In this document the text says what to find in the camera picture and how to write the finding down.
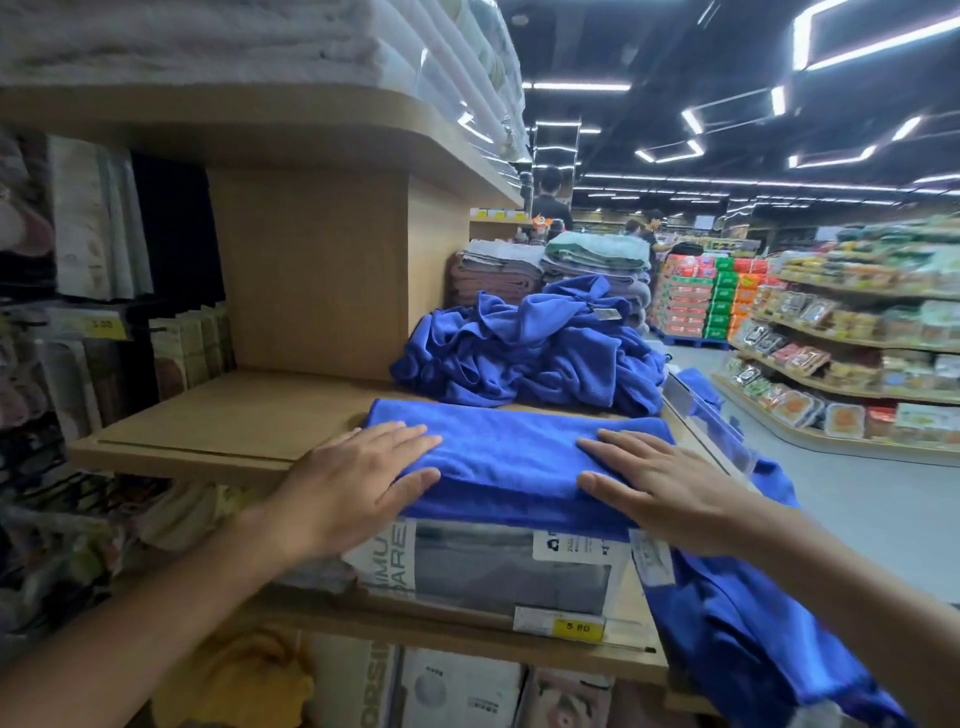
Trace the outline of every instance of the ceiling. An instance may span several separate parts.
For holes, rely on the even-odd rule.
[[[960,190],[960,179],[915,184],[923,177],[960,174],[960,29],[829,67],[815,65],[960,17],[957,0],[833,0],[836,7],[810,19],[808,62],[814,67],[795,71],[794,21],[814,2],[499,0],[499,5],[524,81],[631,85],[626,92],[526,91],[528,127],[543,120],[580,119],[586,127],[601,130],[580,135],[577,187],[889,202],[931,197],[929,192],[904,191],[917,186]],[[771,89],[781,85],[785,113],[775,115]],[[698,109],[753,91],[757,93]],[[695,134],[684,121],[685,109],[694,110],[701,133]],[[904,122],[918,115],[923,120],[916,129],[893,141]],[[540,146],[547,139],[542,129]],[[691,138],[704,150],[702,156],[651,163],[635,154],[642,149],[653,158],[690,156]],[[856,163],[804,168],[809,163],[859,158],[871,146],[876,146],[873,153]],[[797,156],[796,168],[790,168],[792,156]],[[535,159],[559,161],[549,153]],[[591,176],[597,174],[895,189],[777,188]],[[641,192],[638,201],[588,197],[596,193],[578,189],[574,206],[630,211],[656,206],[668,213],[684,207],[683,202],[671,202],[670,194]],[[960,202],[960,192],[952,197]],[[704,207],[696,211],[723,211],[719,206]]]

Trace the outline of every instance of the hand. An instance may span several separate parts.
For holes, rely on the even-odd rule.
[[[739,556],[777,506],[696,452],[653,435],[601,429],[597,438],[577,444],[633,487],[600,473],[580,473],[577,485],[682,550]]]
[[[404,423],[355,429],[298,460],[257,514],[266,547],[276,550],[278,572],[362,544],[436,483],[436,468],[394,483],[440,444],[442,438],[425,432],[426,425]]]

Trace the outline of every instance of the blue microfiber towel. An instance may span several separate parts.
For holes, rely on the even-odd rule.
[[[609,292],[602,276],[584,276],[548,285],[519,306],[480,293],[475,307],[420,319],[390,373],[455,404],[583,403],[630,417],[657,414],[664,356],[632,328],[601,318],[604,310],[623,320],[631,314],[630,302]]]
[[[406,472],[437,468],[443,477],[405,516],[439,521],[497,523],[578,536],[628,541],[636,527],[619,511],[577,488],[582,471],[610,473],[579,449],[579,437],[600,427],[648,432],[674,442],[663,420],[596,420],[536,412],[377,400],[367,426],[384,422],[427,425],[444,441]]]
[[[719,401],[705,379],[682,379]],[[765,496],[799,508],[793,483],[771,460],[751,477]],[[661,636],[717,710],[744,728],[781,728],[799,706],[833,700],[871,726],[912,723],[870,673],[804,606],[732,558],[673,550],[676,586],[645,593]]]

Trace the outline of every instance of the product label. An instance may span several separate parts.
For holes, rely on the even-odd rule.
[[[601,643],[607,621],[594,615],[515,607],[514,631],[584,643]]]
[[[564,561],[568,564],[615,564],[627,545],[616,541],[589,539],[553,531],[534,531],[535,561]]]
[[[398,519],[389,528],[345,553],[343,559],[357,569],[360,583],[365,586],[412,592],[417,587],[414,569],[416,542],[417,522]]]
[[[673,557],[666,542],[651,538],[646,531],[631,528],[630,549],[643,586],[665,587],[677,583],[673,573]]]

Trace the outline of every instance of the product box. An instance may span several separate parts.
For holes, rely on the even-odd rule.
[[[516,728],[606,728],[613,680],[535,667],[523,686]]]
[[[313,698],[304,714],[313,728],[386,728],[402,649],[393,644],[312,635]]]
[[[401,728],[511,728],[523,665],[408,649],[396,709]]]

